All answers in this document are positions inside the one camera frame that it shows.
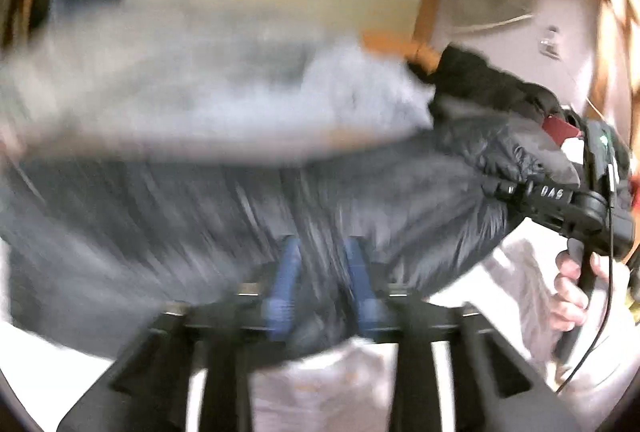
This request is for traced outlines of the person's right hand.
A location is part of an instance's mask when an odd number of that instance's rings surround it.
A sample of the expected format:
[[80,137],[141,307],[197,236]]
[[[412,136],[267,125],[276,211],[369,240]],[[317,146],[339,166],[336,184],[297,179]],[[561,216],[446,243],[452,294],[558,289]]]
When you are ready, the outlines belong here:
[[[599,315],[590,310],[590,300],[582,288],[577,285],[582,267],[572,258],[570,252],[564,250],[555,258],[559,273],[554,278],[555,294],[550,301],[549,324],[554,331],[570,331],[582,327],[585,323],[598,322],[604,319],[604,311]],[[616,261],[608,265],[608,260],[598,255],[592,255],[590,260],[591,272],[600,281],[609,283],[613,291],[620,289],[620,282],[626,286],[626,267]]]

